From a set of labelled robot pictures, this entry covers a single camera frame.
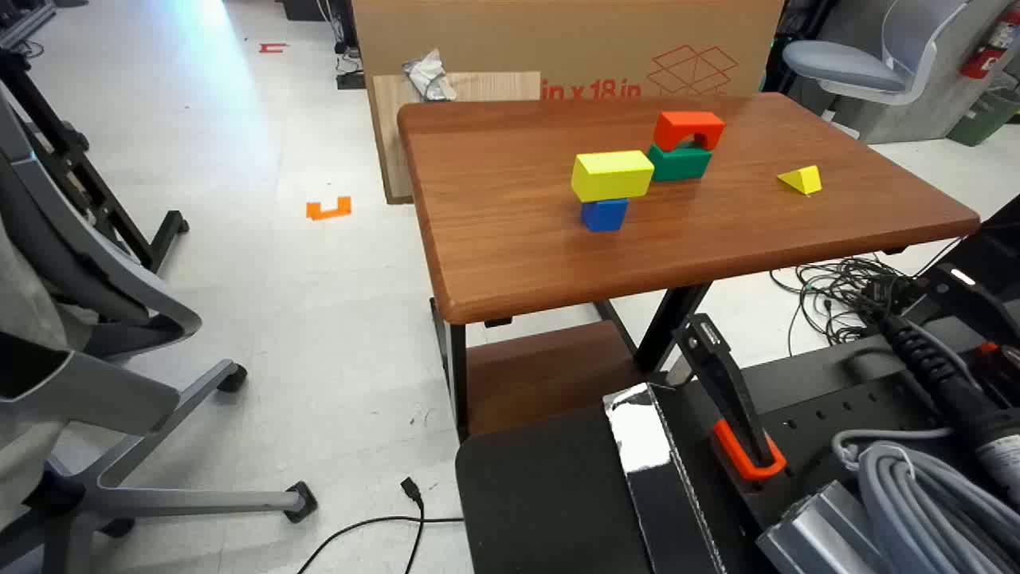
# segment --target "chair base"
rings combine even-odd
[[[79,476],[54,472],[34,495],[34,506],[0,529],[0,567],[46,544],[46,574],[94,574],[94,532],[127,534],[133,516],[187,516],[187,512],[265,512],[279,509],[291,523],[317,512],[319,500],[311,484],[288,492],[174,492],[174,488],[117,488],[210,391],[236,391],[246,380],[241,362],[218,362],[194,380],[178,407],[149,438],[125,438]]]

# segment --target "yellow triangular block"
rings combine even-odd
[[[823,190],[823,171],[821,171],[821,164],[804,164],[804,168],[794,168],[794,171],[782,171],[778,180],[790,186],[790,189],[801,190],[801,193],[816,193],[816,190]]]

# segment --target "cardboard box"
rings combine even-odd
[[[533,69],[449,74],[447,79],[457,89],[457,101],[540,97],[540,82],[541,82],[541,76]],[[391,204],[413,202],[414,189],[413,189],[408,157],[396,123],[396,110],[403,110],[403,106],[408,101],[418,101],[418,93],[413,89],[404,74],[382,74],[382,76],[370,76],[370,101],[373,101],[387,202]]]
[[[354,0],[366,76],[540,69],[541,97],[753,94],[782,0]]]

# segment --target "green block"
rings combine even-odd
[[[704,176],[712,152],[700,142],[677,146],[673,152],[651,146],[649,159],[656,164],[656,180],[690,180]]]

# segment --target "wooden table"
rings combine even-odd
[[[702,180],[654,186],[618,232],[587,232],[574,152],[649,149],[665,108],[727,117]],[[465,433],[506,430],[597,401],[659,367],[673,328],[717,276],[963,235],[978,218],[785,94],[712,101],[404,106],[418,221],[444,367]],[[776,176],[816,161],[827,190]],[[665,290],[635,348],[603,301]],[[468,322],[599,304],[603,318],[465,348]]]

